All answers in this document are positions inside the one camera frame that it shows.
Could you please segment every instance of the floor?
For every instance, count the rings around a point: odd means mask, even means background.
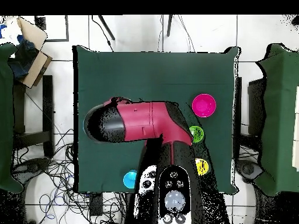
[[[114,51],[162,51],[162,37],[158,45],[161,32],[160,15],[124,15],[124,16],[103,16],[110,27],[116,41],[112,41]],[[228,47],[238,46],[241,48],[241,55],[238,61],[238,76],[242,77],[242,123],[248,123],[248,97],[246,88],[250,81],[261,78],[262,71],[255,64],[255,61],[262,60],[266,48],[270,43],[283,43],[292,50],[299,49],[299,30],[291,25],[294,16],[286,15],[182,15],[186,29],[192,38],[195,51],[207,51],[220,53]],[[33,16],[24,16],[25,19],[34,23]],[[97,16],[94,21],[100,22]],[[47,23],[59,29],[61,24],[55,20],[61,17],[52,17]],[[164,15],[164,52],[189,51],[187,34],[178,18],[175,15],[170,37],[166,36],[168,15]],[[55,142],[60,139],[60,134],[66,133],[73,128],[73,64],[72,45],[82,45],[94,51],[111,51],[107,45],[100,27],[92,21],[91,16],[68,16],[68,42],[45,43],[42,51],[51,57],[53,61],[46,70],[46,75],[53,76],[54,84],[54,120],[55,120]],[[56,32],[51,31],[49,39],[60,39],[54,37]],[[40,82],[36,87],[27,89],[28,95],[42,106],[42,87]],[[42,129],[42,114],[34,103],[26,98],[25,112],[26,131],[40,131]],[[242,125],[242,133],[247,133],[247,126]],[[65,143],[73,141],[72,131],[64,138]],[[43,151],[39,146],[30,147],[27,158],[43,157]],[[55,159],[63,160],[63,153],[60,152]],[[239,192],[235,195],[224,195],[227,205],[227,212],[232,224],[253,224],[255,217],[255,194],[250,184],[245,184],[238,174],[235,174],[235,184]],[[45,208],[48,204],[47,197],[40,197],[43,194],[53,192],[54,185],[49,177],[42,174],[34,178],[27,189],[26,209],[30,219],[39,222],[44,218]],[[105,198],[112,197],[112,194],[105,194]],[[59,216],[66,212],[66,206],[56,205],[50,210],[57,218],[45,218],[42,224],[57,224]],[[81,214],[68,211],[60,224],[89,224]]]

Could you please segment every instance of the black cable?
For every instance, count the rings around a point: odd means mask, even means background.
[[[251,148],[247,148],[247,147],[244,147],[242,145],[240,146],[240,148],[243,149],[243,150],[252,150]]]
[[[162,52],[164,52],[164,15],[162,15]]]
[[[107,36],[105,35],[105,32],[104,32],[104,30],[102,29],[102,27],[100,26],[100,24],[99,24],[98,22],[96,22],[96,21],[93,19],[93,15],[91,16],[91,20],[92,20],[94,23],[96,23],[96,24],[101,28],[101,30],[102,30],[104,36],[106,37],[108,46],[110,46],[111,50],[113,51],[112,46],[111,46],[111,42],[108,40],[108,38],[107,38]]]
[[[188,52],[190,53],[191,52],[190,38],[189,38],[188,35],[187,35],[187,37],[188,37],[188,40],[186,40],[186,41],[187,41],[187,46],[188,46]]]
[[[43,112],[43,114],[51,121],[53,122],[49,116],[44,113],[44,111],[34,102],[34,100],[27,94],[27,96],[31,99],[31,101]],[[49,218],[49,210],[51,209],[51,207],[53,205],[61,205],[61,204],[57,204],[56,200],[58,198],[62,198],[63,200],[63,204],[67,206],[67,210],[65,212],[65,214],[62,215],[62,217],[65,217],[67,211],[70,209],[72,212],[76,213],[76,214],[81,214],[88,222],[89,224],[98,224],[98,223],[93,223],[91,221],[91,218],[86,217],[84,215],[84,211],[87,211],[87,215],[89,214],[89,198],[85,195],[85,194],[80,194],[80,193],[75,193],[72,190],[72,185],[69,184],[69,179],[70,178],[74,178],[74,173],[68,168],[68,166],[70,165],[74,165],[74,161],[73,161],[73,157],[74,157],[74,144],[73,143],[69,143],[69,144],[65,144],[64,142],[64,137],[67,135],[67,133],[69,133],[70,131],[74,131],[73,129],[69,129],[64,135],[62,135],[59,131],[59,129],[57,128],[57,126],[53,123],[53,125],[56,127],[57,131],[59,132],[61,138],[58,140],[57,144],[54,145],[55,147],[60,143],[60,141],[62,140],[63,145],[59,148],[56,149],[56,151],[54,152],[53,157],[61,150],[64,149],[65,150],[65,160],[62,160],[60,162],[58,162],[57,160],[54,160],[53,158],[50,159],[48,166],[46,168],[46,171],[44,171],[44,173],[46,175],[49,176],[49,178],[51,179],[51,181],[53,182],[55,188],[52,190],[52,192],[55,190],[54,193],[54,198],[51,199],[52,195],[47,195],[44,194],[41,196],[45,197],[47,196],[47,198],[49,199],[49,203],[46,206],[46,210],[43,210],[41,208],[41,203],[40,203],[40,208],[41,210],[45,213],[45,216],[43,217],[43,219],[39,222],[39,224],[42,224],[43,221],[45,220],[45,218]],[[27,149],[26,153],[24,153],[20,158],[18,155],[18,150],[17,150],[17,162],[19,163],[19,165],[22,165],[22,161],[25,160],[22,157],[27,154],[29,151],[29,149]],[[120,203],[120,206],[118,207],[118,211],[114,211],[114,212],[109,212],[108,213],[104,213],[103,215],[107,216],[109,218],[108,221],[101,221],[101,223],[103,224],[119,224],[116,223],[114,221],[114,217],[116,216],[116,212],[120,212],[121,213],[121,224],[123,222],[123,218],[125,216],[125,209],[124,209],[124,205],[122,204],[122,202],[119,201],[118,197],[116,196],[116,194],[114,194],[115,197],[111,198],[109,200],[106,200],[105,202],[109,202],[110,200],[113,199],[117,199],[117,201]]]
[[[159,51],[159,44],[160,44],[160,37],[161,37],[161,33],[162,33],[162,30],[161,30],[161,32],[160,32],[160,34],[159,34],[159,40],[158,40],[158,51]]]
[[[246,153],[239,154],[239,158],[253,157],[255,160],[258,160],[257,158],[254,157],[256,155],[259,155],[258,153],[252,154],[252,153],[248,152],[247,149],[243,148],[242,146],[240,146],[240,148],[243,149]]]
[[[191,37],[190,37],[190,35],[189,35],[188,31],[187,31],[187,28],[186,28],[186,26],[185,26],[185,24],[184,24],[182,15],[180,15],[180,16],[178,15],[178,18],[180,19],[180,22],[182,23],[183,28],[184,28],[184,30],[186,31],[187,35],[188,35],[188,38],[190,38],[190,40],[191,40],[191,44],[192,44],[192,47],[193,47],[193,50],[194,50],[194,52],[195,52],[195,49],[194,49],[194,45],[193,45],[192,39],[191,39]]]

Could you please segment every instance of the cyan cup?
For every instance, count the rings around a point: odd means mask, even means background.
[[[124,176],[124,185],[129,189],[134,189],[135,187],[135,181],[136,181],[136,170],[130,170],[126,175]]]

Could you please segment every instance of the green cloth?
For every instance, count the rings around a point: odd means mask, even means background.
[[[13,157],[13,72],[8,58],[17,48],[6,43],[0,45],[0,189],[20,193],[22,185],[11,177]]]
[[[232,106],[234,58],[227,53],[91,52],[77,46],[78,53],[78,159],[79,191],[133,192],[123,184],[124,175],[138,168],[144,141],[95,143],[83,131],[87,112],[113,96],[179,103],[189,126],[198,125],[188,105],[201,94],[212,95],[216,111],[199,118],[204,129],[218,189],[233,194],[231,185]],[[196,157],[200,143],[193,144]]]
[[[260,161],[266,172],[256,179],[256,184],[273,196],[280,191],[299,192],[299,172],[292,167],[299,53],[287,51],[280,44],[269,47],[269,55],[258,62],[267,78]]]

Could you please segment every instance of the magenta cup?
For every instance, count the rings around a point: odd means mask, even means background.
[[[216,109],[215,99],[206,93],[196,96],[192,102],[192,110],[195,115],[206,118],[211,116]]]

